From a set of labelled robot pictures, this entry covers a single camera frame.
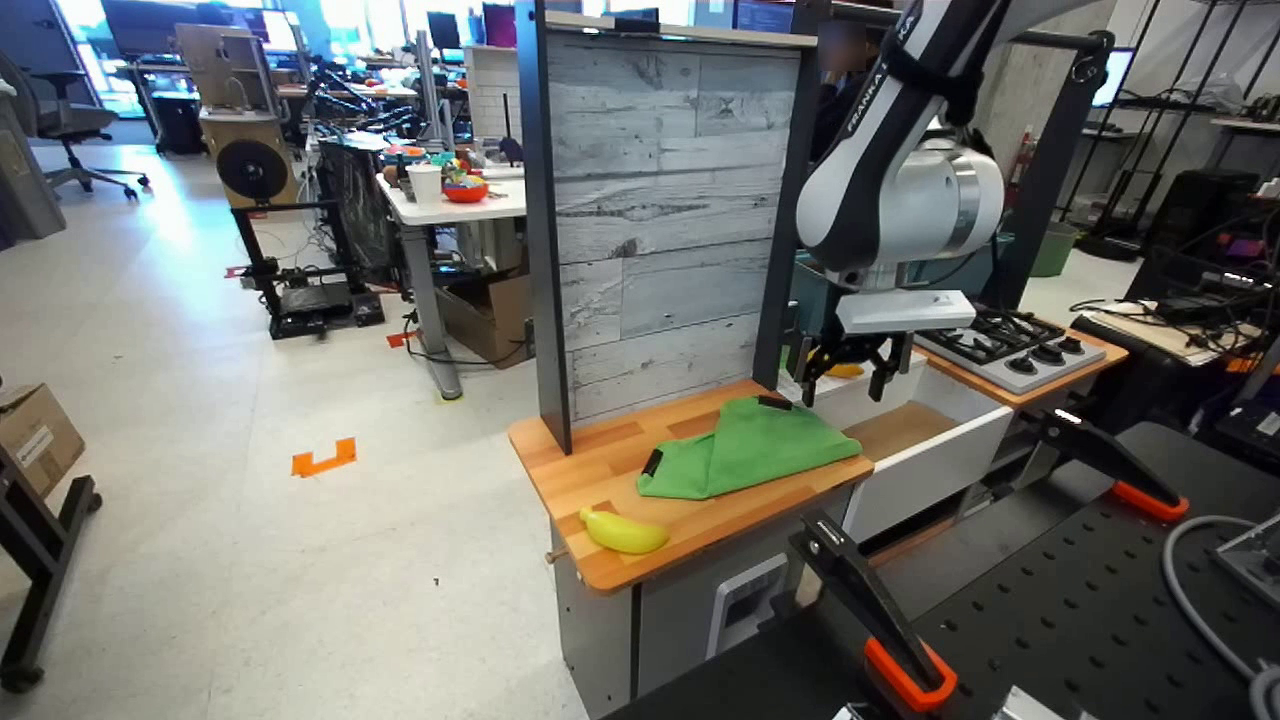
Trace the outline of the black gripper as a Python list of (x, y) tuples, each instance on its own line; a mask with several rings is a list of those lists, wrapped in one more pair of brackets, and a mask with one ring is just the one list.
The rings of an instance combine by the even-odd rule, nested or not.
[(909, 357), (911, 357), (909, 332), (877, 332), (877, 337), (823, 332), (798, 368), (798, 404), (802, 409), (816, 404), (816, 384), (835, 365), (868, 365), (873, 368), (868, 397), (884, 401), (884, 389), (890, 384), (896, 374), (909, 368)]

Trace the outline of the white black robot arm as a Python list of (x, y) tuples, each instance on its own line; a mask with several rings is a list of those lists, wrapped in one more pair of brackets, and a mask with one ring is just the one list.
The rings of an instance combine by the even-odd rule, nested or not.
[(873, 365), (873, 397), (909, 368), (911, 337), (965, 328), (974, 306), (960, 287), (909, 287), (902, 263), (979, 253), (1003, 216), (1003, 173), (960, 142), (985, 83), (985, 61), (1013, 0), (911, 0), (847, 108), (830, 148), (796, 193), (796, 239), (830, 287), (798, 389), (843, 360)]

